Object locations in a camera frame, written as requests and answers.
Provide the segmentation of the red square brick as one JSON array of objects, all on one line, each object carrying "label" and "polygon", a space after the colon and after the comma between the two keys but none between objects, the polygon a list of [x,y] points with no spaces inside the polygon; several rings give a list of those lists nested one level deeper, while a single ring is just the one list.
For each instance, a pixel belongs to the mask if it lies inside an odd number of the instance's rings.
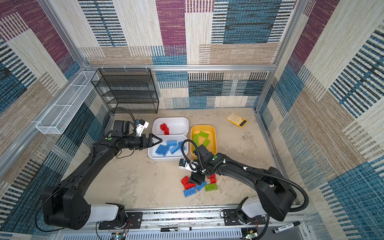
[{"label": "red square brick", "polygon": [[185,176],[184,178],[182,178],[181,183],[182,183],[183,185],[188,184],[188,183],[189,183],[189,177],[188,177],[188,176]]}]

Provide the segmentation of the red long brick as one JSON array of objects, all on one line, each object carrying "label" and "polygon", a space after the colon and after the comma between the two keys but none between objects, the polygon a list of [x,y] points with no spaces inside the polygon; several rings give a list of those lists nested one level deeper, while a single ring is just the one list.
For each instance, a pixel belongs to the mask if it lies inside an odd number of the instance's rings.
[{"label": "red long brick", "polygon": [[187,183],[184,185],[184,189],[188,190],[188,189],[194,188],[195,186],[196,186],[196,184]]}]

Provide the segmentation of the green diagonal long brick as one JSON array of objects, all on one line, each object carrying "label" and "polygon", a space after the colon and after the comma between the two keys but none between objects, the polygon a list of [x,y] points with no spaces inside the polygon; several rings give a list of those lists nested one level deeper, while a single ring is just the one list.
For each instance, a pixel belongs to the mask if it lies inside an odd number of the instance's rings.
[{"label": "green diagonal long brick", "polygon": [[211,143],[211,140],[209,140],[209,139],[205,139],[205,140],[203,141],[202,145],[205,146],[206,148],[208,148],[208,146],[210,145],[210,143]]}]

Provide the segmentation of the green brick top tall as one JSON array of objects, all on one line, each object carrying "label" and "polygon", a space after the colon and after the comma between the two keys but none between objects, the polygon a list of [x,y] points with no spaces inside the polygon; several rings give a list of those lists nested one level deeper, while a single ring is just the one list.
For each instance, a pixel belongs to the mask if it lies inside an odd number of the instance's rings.
[{"label": "green brick top tall", "polygon": [[202,131],[200,131],[199,132],[199,136],[201,136],[201,137],[203,137],[203,138],[208,138],[209,137],[209,134],[208,133],[205,133],[205,132],[202,132]]}]

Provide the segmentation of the blue diagonal brick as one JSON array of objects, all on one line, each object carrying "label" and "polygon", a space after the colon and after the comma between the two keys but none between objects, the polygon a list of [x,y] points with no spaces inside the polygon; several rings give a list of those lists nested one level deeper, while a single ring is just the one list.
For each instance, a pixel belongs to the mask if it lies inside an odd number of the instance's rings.
[{"label": "blue diagonal brick", "polygon": [[201,191],[202,189],[204,189],[206,185],[207,185],[207,182],[204,181],[204,182],[202,182],[200,185],[196,185],[195,188],[196,188],[196,190],[199,192],[199,191]]}]

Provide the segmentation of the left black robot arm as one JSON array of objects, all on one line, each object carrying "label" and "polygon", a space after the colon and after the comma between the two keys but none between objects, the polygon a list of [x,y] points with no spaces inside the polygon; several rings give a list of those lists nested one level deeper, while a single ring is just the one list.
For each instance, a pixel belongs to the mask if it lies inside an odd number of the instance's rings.
[{"label": "left black robot arm", "polygon": [[156,135],[143,134],[147,125],[144,120],[116,121],[114,128],[92,145],[89,156],[67,178],[55,187],[46,187],[41,195],[45,224],[79,230],[87,224],[103,222],[112,228],[123,228],[128,220],[124,205],[90,205],[84,196],[104,166],[121,150],[141,151],[163,141]]}]

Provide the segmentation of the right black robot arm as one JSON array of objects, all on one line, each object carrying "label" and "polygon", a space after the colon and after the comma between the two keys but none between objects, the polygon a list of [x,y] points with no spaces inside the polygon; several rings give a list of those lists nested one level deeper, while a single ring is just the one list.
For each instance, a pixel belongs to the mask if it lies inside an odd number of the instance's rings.
[{"label": "right black robot arm", "polygon": [[282,222],[287,213],[302,211],[309,205],[307,192],[284,178],[276,168],[253,168],[222,153],[214,155],[203,145],[194,150],[193,155],[197,157],[198,165],[191,174],[191,183],[199,185],[203,182],[203,176],[216,174],[233,178],[257,192],[256,198],[245,197],[237,207],[237,217],[243,225],[248,225],[251,219],[261,215]]}]

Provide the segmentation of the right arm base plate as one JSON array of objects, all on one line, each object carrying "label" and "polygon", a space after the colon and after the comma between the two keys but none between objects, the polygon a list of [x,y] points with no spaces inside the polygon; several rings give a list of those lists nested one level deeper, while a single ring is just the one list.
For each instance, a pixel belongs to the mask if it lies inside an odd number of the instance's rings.
[{"label": "right arm base plate", "polygon": [[267,216],[256,216],[254,218],[248,218],[246,220],[240,220],[236,209],[223,209],[220,211],[220,217],[224,220],[225,226],[255,226],[265,225]]}]

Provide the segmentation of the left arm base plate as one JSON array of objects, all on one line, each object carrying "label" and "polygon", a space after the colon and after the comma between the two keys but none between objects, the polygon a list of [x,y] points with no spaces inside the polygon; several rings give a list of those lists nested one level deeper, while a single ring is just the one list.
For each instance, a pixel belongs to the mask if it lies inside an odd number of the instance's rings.
[{"label": "left arm base plate", "polygon": [[98,226],[98,230],[128,230],[139,229],[142,224],[143,212],[126,212],[122,218],[114,221],[104,221]]}]

